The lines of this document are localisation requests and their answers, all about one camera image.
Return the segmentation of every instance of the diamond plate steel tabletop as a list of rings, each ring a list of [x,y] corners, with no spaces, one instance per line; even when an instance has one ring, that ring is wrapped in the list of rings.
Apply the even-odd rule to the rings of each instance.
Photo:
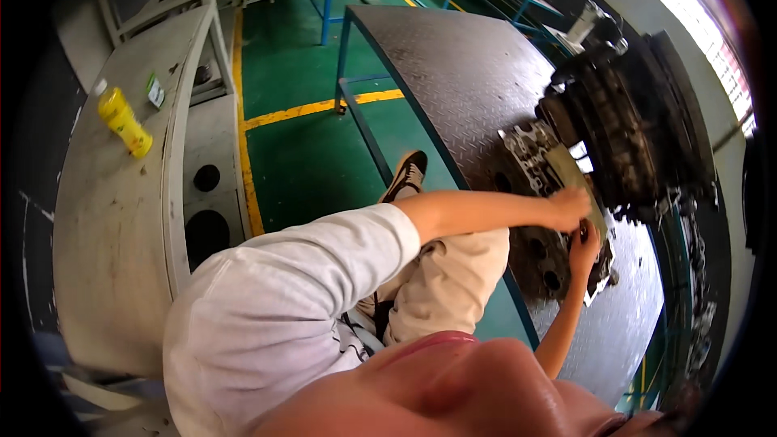
[[[496,190],[503,165],[497,131],[535,117],[553,66],[506,21],[406,6],[348,6],[462,188]],[[561,377],[613,406],[645,353],[663,303],[658,264],[645,227],[611,219],[620,276],[580,315]],[[558,303],[536,299],[536,268],[511,234],[510,269],[540,336]]]

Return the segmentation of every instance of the sneaker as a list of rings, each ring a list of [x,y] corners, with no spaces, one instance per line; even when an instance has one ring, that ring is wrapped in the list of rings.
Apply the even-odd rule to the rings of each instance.
[[[416,193],[423,192],[421,183],[427,173],[427,155],[423,151],[412,151],[405,154],[396,164],[396,175],[389,189],[378,199],[378,202],[392,202],[404,188],[411,188]]]

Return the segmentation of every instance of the shoelace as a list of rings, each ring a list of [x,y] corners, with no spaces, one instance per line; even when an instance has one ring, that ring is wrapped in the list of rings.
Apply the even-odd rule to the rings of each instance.
[[[417,187],[420,187],[421,182],[423,181],[423,174],[414,163],[412,163],[407,170],[407,181]]]

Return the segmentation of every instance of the lips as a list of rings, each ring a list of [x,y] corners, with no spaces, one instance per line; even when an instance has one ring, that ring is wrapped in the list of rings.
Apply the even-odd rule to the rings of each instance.
[[[394,354],[391,359],[385,362],[381,369],[388,365],[394,364],[402,358],[410,356],[413,353],[417,353],[422,349],[429,348],[431,346],[441,345],[444,343],[479,343],[480,340],[473,336],[468,335],[461,331],[440,331],[432,335],[422,337],[414,341],[413,343],[405,346],[402,351]]]

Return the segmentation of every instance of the hand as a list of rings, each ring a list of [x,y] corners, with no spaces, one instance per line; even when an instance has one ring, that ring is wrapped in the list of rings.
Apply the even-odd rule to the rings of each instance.
[[[575,229],[572,235],[572,247],[569,248],[569,270],[572,272],[573,280],[582,278],[585,285],[588,285],[590,269],[599,255],[599,231],[588,218],[583,219],[582,227],[587,234],[586,240],[583,241],[580,230]]]
[[[545,228],[572,233],[580,227],[580,220],[590,214],[590,197],[585,188],[569,186],[548,198],[549,222]]]

